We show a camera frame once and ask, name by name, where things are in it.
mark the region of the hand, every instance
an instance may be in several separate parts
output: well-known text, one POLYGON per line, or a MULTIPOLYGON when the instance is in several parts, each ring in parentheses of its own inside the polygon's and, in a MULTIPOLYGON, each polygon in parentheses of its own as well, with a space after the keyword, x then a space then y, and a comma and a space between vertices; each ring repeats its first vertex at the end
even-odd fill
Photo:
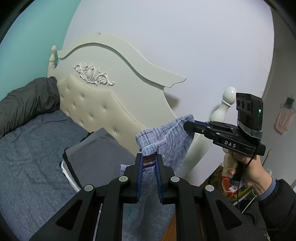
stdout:
MULTIPOLYGON (((228 167, 226 173, 228 176, 232 177, 235 174, 235 168, 237 166, 237 161, 241 161, 245 165, 250 161, 249 157, 245 157, 236 152, 225 154, 225 158, 228 159, 228 167), (236 165, 232 168, 229 163, 235 163, 236 165)), ((245 170, 245 186, 251 186, 257 195, 262 195, 271 185, 272 177, 264 170, 262 167, 260 157, 255 156, 251 161, 249 166, 245 170)))

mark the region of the wrist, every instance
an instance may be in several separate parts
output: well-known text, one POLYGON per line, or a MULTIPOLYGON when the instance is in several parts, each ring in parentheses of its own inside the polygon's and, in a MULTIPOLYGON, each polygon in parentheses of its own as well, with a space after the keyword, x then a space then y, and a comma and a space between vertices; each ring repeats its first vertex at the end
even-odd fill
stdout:
POLYGON ((264 170, 256 180, 250 182, 250 186, 257 196, 261 196, 270 187, 271 183, 272 177, 264 170))

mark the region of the hanger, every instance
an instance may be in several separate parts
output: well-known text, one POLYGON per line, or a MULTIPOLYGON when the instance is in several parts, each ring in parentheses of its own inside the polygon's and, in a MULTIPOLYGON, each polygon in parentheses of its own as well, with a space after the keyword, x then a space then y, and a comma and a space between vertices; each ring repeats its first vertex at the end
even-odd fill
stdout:
POLYGON ((286 103, 284 103, 284 104, 280 104, 280 107, 281 107, 281 108, 284 107, 284 108, 286 108, 286 109, 293 110, 294 113, 295 113, 296 111, 295 111, 295 109, 293 108, 293 103, 294 103, 294 99, 288 97, 287 100, 286 100, 286 103))

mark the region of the triangular cutout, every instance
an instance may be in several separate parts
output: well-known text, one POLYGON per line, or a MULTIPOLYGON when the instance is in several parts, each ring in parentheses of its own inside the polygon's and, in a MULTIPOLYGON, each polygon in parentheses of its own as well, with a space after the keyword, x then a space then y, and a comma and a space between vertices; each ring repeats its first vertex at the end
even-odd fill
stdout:
POLYGON ((78 200, 72 207, 70 207, 63 216, 59 218, 57 221, 57 225, 72 230, 74 227, 75 220, 79 213, 80 207, 82 204, 82 200, 78 200))
POLYGON ((238 217, 221 200, 216 200, 216 204, 226 230, 233 229, 242 224, 238 217))

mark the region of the wall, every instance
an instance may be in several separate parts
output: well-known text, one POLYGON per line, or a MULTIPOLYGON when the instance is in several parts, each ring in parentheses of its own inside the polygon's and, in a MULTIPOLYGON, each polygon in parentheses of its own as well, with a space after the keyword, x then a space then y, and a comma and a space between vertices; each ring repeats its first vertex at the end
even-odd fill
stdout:
POLYGON ((47 76, 50 49, 62 48, 80 0, 35 0, 0 43, 0 100, 13 89, 47 76))
MULTIPOLYGON (((273 55, 272 15, 263 0, 82 0, 63 48, 96 32, 121 37, 151 63, 187 77, 165 94, 177 116, 192 113, 200 121, 208 120, 229 86, 261 96, 273 55)), ((236 119, 231 107, 226 121, 236 119)), ((211 147, 190 181, 203 182, 223 156, 211 147)))
POLYGON ((296 40, 276 12, 273 12, 273 17, 273 76, 264 101, 262 125, 262 143, 271 151, 264 167, 271 169, 275 178, 283 178, 291 185, 296 179, 296 121, 293 120, 290 130, 283 135, 275 132, 274 122, 280 111, 280 104, 285 103, 291 95, 296 98, 296 40))

